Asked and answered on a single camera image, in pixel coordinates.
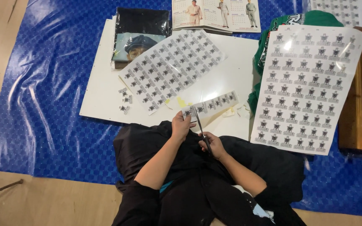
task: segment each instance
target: white board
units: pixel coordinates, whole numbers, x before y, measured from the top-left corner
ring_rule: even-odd
[[[259,82],[259,76],[253,75],[253,58],[258,49],[258,41],[214,34],[209,36],[228,58],[179,97],[186,104],[195,104],[235,90],[239,102],[248,106],[248,95],[252,92],[253,85]],[[118,90],[125,87],[118,77],[120,70],[112,71],[110,65],[113,37],[113,21],[106,20],[80,115],[145,126],[158,125],[165,120],[171,121],[181,110],[176,99],[171,100],[167,104],[168,107],[162,107],[150,116],[136,100],[132,104],[124,104],[122,95],[118,93]],[[119,110],[119,106],[122,105],[130,106],[127,115]],[[204,131],[210,131],[217,136],[228,135],[249,140],[253,117],[250,122],[250,116],[246,112],[242,113],[241,117],[235,114],[226,118],[223,118],[221,113],[201,119]]]

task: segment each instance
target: man in calendar photo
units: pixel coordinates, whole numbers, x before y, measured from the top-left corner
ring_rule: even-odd
[[[226,3],[223,2],[224,0],[220,0],[218,9],[221,10],[222,20],[223,20],[223,27],[229,28],[229,23],[227,22],[227,16],[229,15],[229,8],[227,7]]]
[[[201,7],[196,4],[196,0],[192,0],[192,5],[188,6],[186,13],[189,15],[191,26],[199,26],[200,20],[203,19]]]
[[[251,27],[254,27],[254,24],[255,24],[255,27],[258,27],[256,25],[256,20],[255,20],[256,7],[255,7],[254,3],[251,3],[251,0],[248,0],[248,4],[245,7],[245,12],[248,15],[249,22],[251,23]]]

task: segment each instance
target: green fabric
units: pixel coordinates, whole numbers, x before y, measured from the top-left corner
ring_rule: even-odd
[[[305,14],[294,14],[274,18],[270,23],[271,26],[265,30],[261,39],[259,40],[259,48],[255,54],[254,68],[261,77],[259,83],[254,85],[254,91],[248,96],[248,103],[251,111],[255,114],[258,105],[259,90],[261,88],[262,75],[264,73],[264,64],[266,60],[266,53],[268,51],[269,34],[271,31],[277,31],[279,25],[283,24],[301,24],[301,25],[314,25],[326,27],[343,27],[334,15],[325,13],[319,10],[309,11]]]

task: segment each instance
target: hand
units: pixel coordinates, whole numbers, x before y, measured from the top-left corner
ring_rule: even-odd
[[[224,156],[228,155],[226,150],[223,147],[222,141],[217,136],[211,134],[210,132],[204,132],[204,135],[209,139],[210,148],[213,152],[213,157],[217,160],[223,158]],[[202,151],[207,150],[206,143],[201,140],[199,141],[199,145],[202,147]]]
[[[190,124],[191,118],[191,115],[189,115],[184,120],[184,117],[182,116],[182,111],[179,111],[171,122],[171,126],[173,128],[173,134],[171,135],[171,137],[181,141],[185,141],[189,128],[196,126],[196,123]]]

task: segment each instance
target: person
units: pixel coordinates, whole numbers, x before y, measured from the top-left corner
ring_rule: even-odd
[[[192,0],[192,5],[188,6],[187,14],[189,14],[189,22],[191,26],[199,26],[200,20],[203,19],[201,7],[196,5],[196,0]]]
[[[263,198],[262,193],[264,193],[264,190],[269,191],[271,189],[274,191],[275,188],[268,188],[264,179],[237,162],[225,151],[220,138],[210,132],[200,133],[199,136],[205,135],[208,137],[213,158],[208,155],[206,157],[212,161],[208,161],[198,168],[193,168],[193,160],[189,159],[189,162],[186,162],[190,167],[188,173],[163,185],[174,159],[176,156],[182,156],[182,153],[177,154],[178,149],[186,151],[185,147],[188,147],[191,142],[190,136],[192,132],[189,129],[196,126],[196,124],[190,124],[190,122],[191,116],[189,115],[183,119],[181,111],[173,118],[170,138],[140,168],[124,191],[113,226],[266,226],[275,224],[272,216],[275,217],[275,220],[283,218],[283,220],[294,222],[282,223],[282,225],[305,225],[289,204],[285,204],[287,208],[277,212],[276,209],[283,206],[281,201],[277,201],[276,209],[272,209],[272,211],[275,211],[274,214],[262,209],[254,198],[260,198],[261,196]],[[155,135],[153,136],[158,138],[161,132],[156,129],[154,131]],[[147,133],[143,132],[140,135],[146,136]],[[142,144],[146,141],[141,137],[138,142]],[[122,146],[133,147],[129,145],[128,141],[122,143]],[[152,147],[152,145],[144,144],[144,147]],[[201,147],[199,150],[204,152],[207,150],[205,142],[201,139],[199,139],[198,145]],[[132,166],[139,164],[141,164],[140,159],[132,162]],[[222,176],[224,171],[229,173],[229,179]],[[277,197],[271,195],[271,199],[277,199]]]
[[[256,7],[254,3],[251,3],[251,0],[248,0],[248,4],[245,7],[245,12],[248,15],[249,18],[249,22],[251,23],[251,27],[258,27],[256,25],[256,20],[255,20],[255,12],[256,12]]]
[[[218,9],[221,10],[222,19],[223,19],[223,27],[229,28],[229,24],[227,22],[227,16],[229,15],[229,8],[227,4],[224,3],[224,0],[220,0]]]
[[[133,61],[140,54],[153,47],[157,42],[147,36],[139,35],[135,38],[130,38],[124,47],[127,52],[128,61]]]

